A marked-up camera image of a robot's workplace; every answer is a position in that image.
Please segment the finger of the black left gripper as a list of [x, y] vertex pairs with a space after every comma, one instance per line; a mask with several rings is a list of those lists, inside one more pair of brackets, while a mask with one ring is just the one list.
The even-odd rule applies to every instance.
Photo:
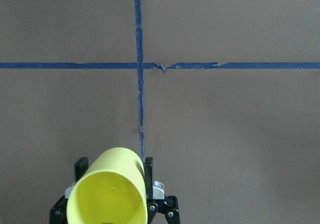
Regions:
[[80, 220], [76, 189], [88, 168], [88, 157], [81, 157], [74, 163], [74, 181], [70, 187], [65, 189], [62, 197], [50, 208], [49, 223], [83, 223], [83, 221]]
[[152, 223], [157, 213], [165, 216], [167, 223], [178, 224], [180, 220], [178, 198], [165, 194], [162, 182], [153, 179], [153, 158], [146, 157], [144, 161], [144, 182], [147, 202], [147, 223]]

